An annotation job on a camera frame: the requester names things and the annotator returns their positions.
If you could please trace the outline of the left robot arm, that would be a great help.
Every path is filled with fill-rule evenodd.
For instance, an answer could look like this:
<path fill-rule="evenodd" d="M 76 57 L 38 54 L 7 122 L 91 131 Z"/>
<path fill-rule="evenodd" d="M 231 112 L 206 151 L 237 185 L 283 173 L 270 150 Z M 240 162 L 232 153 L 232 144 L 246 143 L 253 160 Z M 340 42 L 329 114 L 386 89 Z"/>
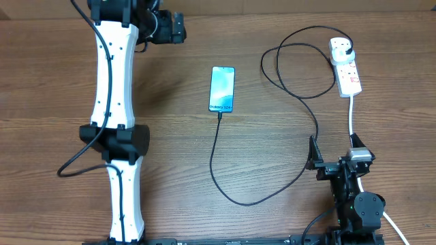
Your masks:
<path fill-rule="evenodd" d="M 159 0 L 89 1 L 97 44 L 97 88 L 90 122 L 80 139 L 101 153 L 108 172 L 112 226 L 105 244 L 145 244 L 140 207 L 140 170 L 150 130 L 134 116 L 133 68 L 136 46 L 181 44 L 184 17 L 160 9 Z"/>

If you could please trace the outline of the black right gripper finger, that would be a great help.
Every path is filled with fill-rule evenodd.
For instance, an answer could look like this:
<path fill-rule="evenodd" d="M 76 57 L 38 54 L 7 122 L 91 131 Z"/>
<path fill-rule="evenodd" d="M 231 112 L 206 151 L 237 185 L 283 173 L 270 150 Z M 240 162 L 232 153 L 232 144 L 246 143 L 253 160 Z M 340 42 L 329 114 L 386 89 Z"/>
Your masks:
<path fill-rule="evenodd" d="M 360 138 L 358 137 L 358 135 L 356 133 L 351 134 L 349 138 L 350 138 L 352 148 L 364 148 L 365 147 L 365 145 L 362 143 L 362 141 L 360 140 Z"/>
<path fill-rule="evenodd" d="M 323 163 L 324 160 L 317 145 L 316 139 L 313 135 L 311 135 L 309 138 L 309 153 L 305 168 L 308 170 L 319 169 Z"/>

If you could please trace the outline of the blue screen smartphone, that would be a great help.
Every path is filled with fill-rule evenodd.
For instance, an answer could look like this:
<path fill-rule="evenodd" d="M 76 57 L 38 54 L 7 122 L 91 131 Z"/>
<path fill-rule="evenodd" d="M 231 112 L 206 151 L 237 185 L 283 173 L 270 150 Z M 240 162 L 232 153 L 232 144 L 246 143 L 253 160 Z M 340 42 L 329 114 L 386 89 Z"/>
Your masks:
<path fill-rule="evenodd" d="M 214 66 L 211 72 L 211 88 L 208 103 L 210 112 L 231 113 L 234 103 L 234 67 Z"/>

